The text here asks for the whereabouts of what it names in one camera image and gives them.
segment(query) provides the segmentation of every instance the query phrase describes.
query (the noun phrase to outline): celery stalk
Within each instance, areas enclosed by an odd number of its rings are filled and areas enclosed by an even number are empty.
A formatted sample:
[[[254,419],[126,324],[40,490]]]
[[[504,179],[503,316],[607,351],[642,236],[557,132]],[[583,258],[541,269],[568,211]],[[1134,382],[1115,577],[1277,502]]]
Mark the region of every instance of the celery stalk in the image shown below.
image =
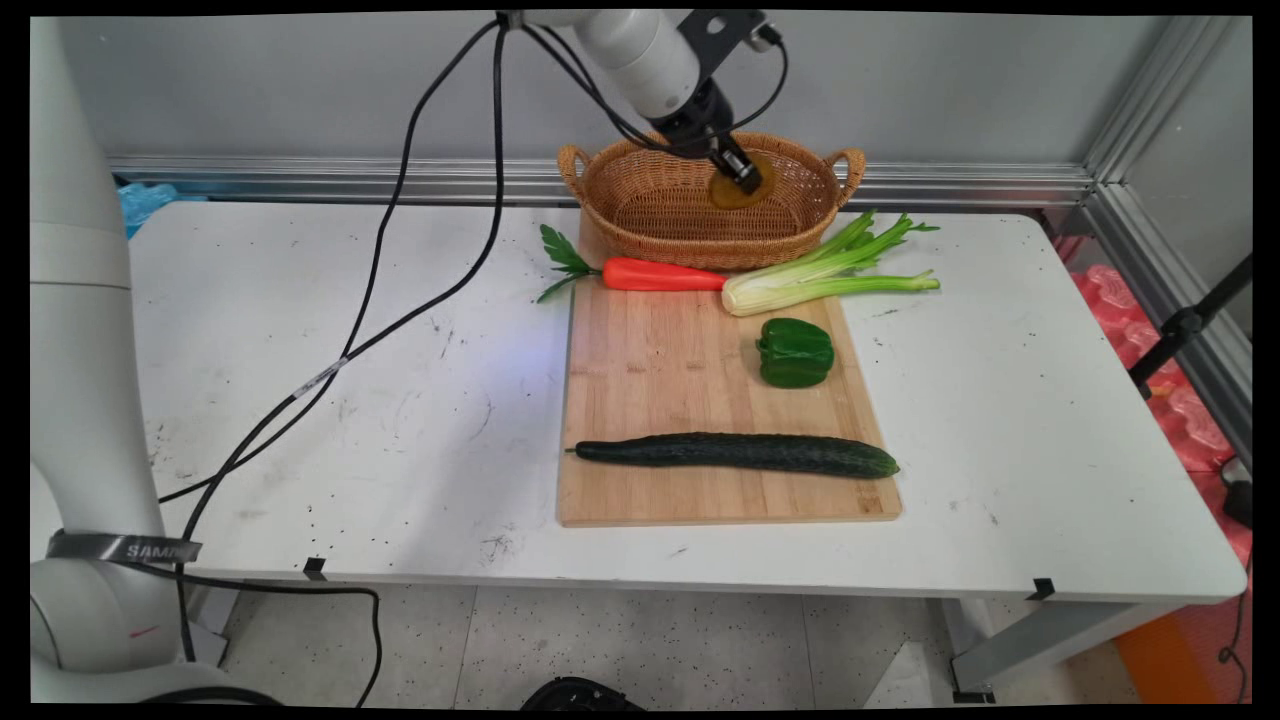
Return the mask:
[[[828,295],[937,290],[942,287],[942,283],[931,278],[932,273],[933,270],[925,270],[914,277],[865,275],[860,278],[828,278],[787,287],[750,287],[740,292],[730,291],[728,283],[724,283],[721,300],[731,315],[746,316],[755,315],[756,313],[768,313],[769,310],[781,310],[782,307],[827,297]]]
[[[928,278],[932,270],[915,277],[849,277],[874,268],[882,254],[906,242],[908,232],[938,229],[923,223],[911,224],[904,213],[893,227],[877,236],[868,229],[874,213],[863,213],[829,241],[801,258],[731,278],[721,293],[724,309],[733,315],[753,315],[827,295],[940,287],[938,281]]]

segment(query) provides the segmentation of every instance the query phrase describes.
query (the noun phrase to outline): gray wall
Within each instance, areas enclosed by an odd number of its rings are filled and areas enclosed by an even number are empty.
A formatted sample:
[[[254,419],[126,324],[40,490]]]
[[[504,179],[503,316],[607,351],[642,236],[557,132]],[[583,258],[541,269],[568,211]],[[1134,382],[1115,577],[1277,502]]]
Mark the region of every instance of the gray wall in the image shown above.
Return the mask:
[[[1125,182],[1207,286],[1253,249],[1253,20],[1231,22]],[[1231,304],[1253,332],[1253,288]]]
[[[675,18],[686,12],[671,10]],[[791,77],[753,129],[876,161],[1079,161],[1164,18],[767,10]],[[68,54],[109,155],[389,158],[417,96],[492,13],[68,18]],[[524,36],[504,63],[507,152],[617,140]],[[492,41],[429,106],[417,158],[492,156]],[[739,115],[777,54],[717,74]],[[611,100],[620,105],[617,95]]]

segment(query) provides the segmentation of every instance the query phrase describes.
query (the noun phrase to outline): green bell pepper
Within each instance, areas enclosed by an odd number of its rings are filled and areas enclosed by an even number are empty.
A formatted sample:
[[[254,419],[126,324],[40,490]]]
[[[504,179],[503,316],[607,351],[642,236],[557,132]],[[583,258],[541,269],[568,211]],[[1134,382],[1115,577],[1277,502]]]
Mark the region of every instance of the green bell pepper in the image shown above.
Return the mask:
[[[760,351],[760,377],[773,387],[815,386],[836,364],[827,331],[795,318],[765,322],[755,347]]]

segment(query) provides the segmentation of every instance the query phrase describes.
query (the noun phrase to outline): wooden cutting board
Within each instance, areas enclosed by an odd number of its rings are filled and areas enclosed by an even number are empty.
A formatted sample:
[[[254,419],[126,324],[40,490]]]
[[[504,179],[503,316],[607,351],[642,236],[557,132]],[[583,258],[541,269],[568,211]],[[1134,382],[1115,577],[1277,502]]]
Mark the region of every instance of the wooden cutting board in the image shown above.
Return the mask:
[[[585,215],[577,245],[588,261],[607,256]],[[774,316],[831,333],[836,366],[826,382],[781,389],[760,379],[755,340]],[[564,447],[698,430],[833,436],[884,447],[832,297],[735,318],[718,292],[618,292],[586,278],[573,290],[567,386]],[[892,520],[901,512],[893,478],[561,460],[558,518],[566,527]]]

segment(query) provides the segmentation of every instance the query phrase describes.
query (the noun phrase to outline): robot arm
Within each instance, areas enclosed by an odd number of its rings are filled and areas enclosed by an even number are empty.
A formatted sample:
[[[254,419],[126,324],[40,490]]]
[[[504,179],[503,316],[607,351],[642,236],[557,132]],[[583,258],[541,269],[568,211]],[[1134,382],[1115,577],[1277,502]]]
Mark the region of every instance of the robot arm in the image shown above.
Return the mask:
[[[776,32],[759,10],[694,10],[676,27],[657,9],[513,10],[517,22],[571,26],[586,54],[614,87],[672,145],[707,154],[744,195],[762,183],[759,169],[728,135],[733,109],[712,73],[740,42],[771,47]]]
[[[70,533],[164,536],[142,425],[129,251],[58,23],[31,20],[31,462]],[[31,565],[32,652],[78,671],[170,662],[173,583]]]

